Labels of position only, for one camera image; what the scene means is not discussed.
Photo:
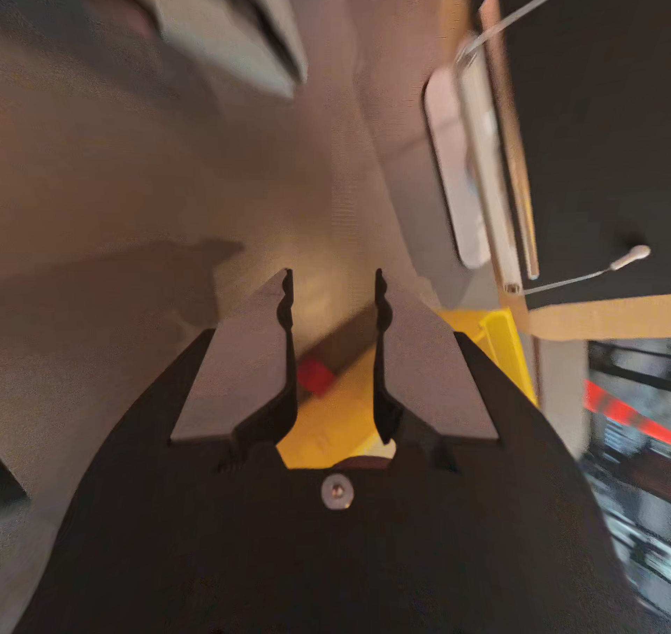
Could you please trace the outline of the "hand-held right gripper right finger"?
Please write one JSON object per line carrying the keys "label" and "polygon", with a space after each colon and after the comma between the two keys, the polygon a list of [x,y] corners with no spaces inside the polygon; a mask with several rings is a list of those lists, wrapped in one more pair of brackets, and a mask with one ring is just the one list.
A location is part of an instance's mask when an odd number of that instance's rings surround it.
{"label": "hand-held right gripper right finger", "polygon": [[374,421],[382,440],[399,444],[417,422],[430,436],[496,441],[499,433],[454,329],[382,269],[374,298]]}

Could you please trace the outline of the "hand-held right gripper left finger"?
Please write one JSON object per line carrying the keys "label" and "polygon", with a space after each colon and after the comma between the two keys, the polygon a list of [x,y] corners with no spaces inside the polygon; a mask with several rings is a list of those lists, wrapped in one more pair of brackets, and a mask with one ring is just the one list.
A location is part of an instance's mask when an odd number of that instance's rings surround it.
{"label": "hand-held right gripper left finger", "polygon": [[297,418],[293,273],[281,269],[215,328],[171,442],[277,444]]}

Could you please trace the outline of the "yellow plastic bin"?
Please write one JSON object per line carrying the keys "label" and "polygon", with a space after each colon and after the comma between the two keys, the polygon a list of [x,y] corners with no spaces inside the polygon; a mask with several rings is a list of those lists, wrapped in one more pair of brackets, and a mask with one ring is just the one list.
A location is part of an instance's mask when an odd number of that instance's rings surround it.
{"label": "yellow plastic bin", "polygon": [[[466,334],[489,359],[538,407],[521,339],[509,308],[491,311],[441,311],[455,331]],[[391,458],[395,445],[383,444],[373,419],[375,345],[343,372],[321,398],[298,404],[298,417],[279,453],[290,469],[327,468],[356,456]],[[325,356],[311,354],[329,369]]]}

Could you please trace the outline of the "black board white stand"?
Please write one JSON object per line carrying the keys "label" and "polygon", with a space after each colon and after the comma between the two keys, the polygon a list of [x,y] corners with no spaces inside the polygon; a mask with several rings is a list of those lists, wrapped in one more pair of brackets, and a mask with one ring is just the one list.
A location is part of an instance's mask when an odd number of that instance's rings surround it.
{"label": "black board white stand", "polygon": [[459,1],[499,300],[547,339],[670,336],[670,0]]}

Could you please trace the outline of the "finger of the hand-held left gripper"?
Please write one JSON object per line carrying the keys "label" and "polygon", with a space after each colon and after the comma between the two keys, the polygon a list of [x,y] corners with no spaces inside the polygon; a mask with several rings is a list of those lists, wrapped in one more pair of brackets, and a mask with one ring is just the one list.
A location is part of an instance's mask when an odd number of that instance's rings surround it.
{"label": "finger of the hand-held left gripper", "polygon": [[291,99],[298,87],[274,54],[251,0],[144,0],[160,34],[186,55],[264,93]]}
{"label": "finger of the hand-held left gripper", "polygon": [[265,20],[266,36],[274,54],[291,79],[303,85],[308,79],[308,60],[291,0],[251,0]]}

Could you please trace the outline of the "red cube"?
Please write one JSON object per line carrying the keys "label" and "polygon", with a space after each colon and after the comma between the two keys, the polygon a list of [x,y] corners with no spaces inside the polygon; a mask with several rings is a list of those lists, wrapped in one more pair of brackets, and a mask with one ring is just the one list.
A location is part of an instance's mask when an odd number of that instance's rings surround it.
{"label": "red cube", "polygon": [[297,383],[310,396],[321,398],[328,393],[336,375],[320,359],[306,355],[297,365]]}

